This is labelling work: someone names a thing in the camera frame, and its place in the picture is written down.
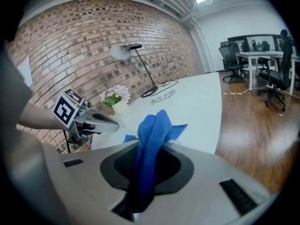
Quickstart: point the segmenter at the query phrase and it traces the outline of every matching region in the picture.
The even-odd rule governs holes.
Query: table leg
[[[252,91],[252,61],[251,57],[248,58],[249,63],[249,91]]]
[[[274,65],[275,65],[275,71],[278,72],[278,64],[277,64],[277,59],[273,59]]]
[[[268,64],[269,64],[269,67],[271,67],[271,61],[270,60],[268,61]]]
[[[255,58],[256,61],[256,76],[258,77],[258,58]]]
[[[237,55],[236,55],[236,61],[237,61],[238,64],[240,64],[239,63],[239,57]]]
[[[291,77],[291,86],[290,86],[290,95],[293,94],[294,89],[294,83],[295,83],[295,60],[292,59],[292,77]]]

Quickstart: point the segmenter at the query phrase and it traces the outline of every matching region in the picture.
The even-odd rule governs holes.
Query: flower pot
[[[126,113],[127,108],[128,108],[128,105],[123,100],[112,105],[112,109],[114,110],[115,114]]]
[[[125,103],[123,100],[121,100],[120,102],[112,105],[112,109],[114,110],[114,119],[118,122],[118,124],[120,125],[120,127],[123,127],[123,121],[126,117],[126,112],[128,109],[128,104]]]

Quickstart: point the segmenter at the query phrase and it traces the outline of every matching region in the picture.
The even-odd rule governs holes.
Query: desk
[[[238,57],[247,58],[249,63],[249,91],[252,91],[252,61],[251,59],[256,60],[256,76],[258,76],[258,63],[257,59],[259,57],[270,58],[271,56],[277,56],[280,52],[240,52],[236,53],[237,61],[239,62]]]
[[[218,73],[182,78],[173,87],[153,97],[133,101],[124,119],[125,127],[114,133],[94,134],[92,150],[114,146],[124,141],[125,134],[136,135],[139,124],[148,114],[165,109],[173,125],[187,124],[176,144],[215,153],[221,126],[222,100]],[[170,98],[151,104],[165,93],[176,90]]]
[[[282,52],[280,55],[277,55],[276,57],[283,58]],[[295,62],[300,62],[300,57],[292,54],[291,61],[292,61],[292,69],[291,69],[292,74],[291,74],[291,86],[289,91],[290,95],[293,94],[293,89],[295,84]]]

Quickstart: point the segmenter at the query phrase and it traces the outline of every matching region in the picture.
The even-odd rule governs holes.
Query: wooden floor
[[[228,84],[229,78],[225,82],[222,78],[229,74],[219,74],[222,92],[248,89],[248,74],[244,83]],[[254,73],[253,77],[253,88],[266,84]],[[293,94],[300,97],[296,89]],[[276,99],[266,107],[265,99],[266,94],[259,97],[257,90],[244,95],[222,95],[222,122],[216,154],[275,193],[282,188],[300,145],[300,99],[285,93],[285,112]]]

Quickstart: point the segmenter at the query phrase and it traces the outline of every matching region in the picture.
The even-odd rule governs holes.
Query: metal rod
[[[71,153],[71,151],[70,151],[70,146],[69,146],[69,143],[68,143],[68,140],[67,140],[66,131],[65,131],[65,130],[62,130],[62,131],[64,132],[65,139],[66,139],[66,143],[67,143],[67,152],[68,152],[68,153]]]
[[[137,50],[136,50],[136,49],[135,49],[135,51],[136,51],[137,55],[139,56],[139,58],[140,58],[140,60],[141,60],[142,64],[144,65],[144,67],[145,67],[145,69],[146,69],[146,71],[147,71],[147,73],[148,73],[148,75],[149,75],[149,77],[150,77],[150,79],[151,79],[151,81],[152,81],[152,83],[153,83],[153,86],[155,87],[155,83],[154,83],[154,81],[153,81],[153,79],[152,79],[152,77],[151,77],[151,75],[150,75],[150,73],[149,73],[148,69],[146,68],[146,65],[144,64],[144,62],[143,62],[143,60],[142,60],[142,58],[141,58],[140,54],[137,52]]]

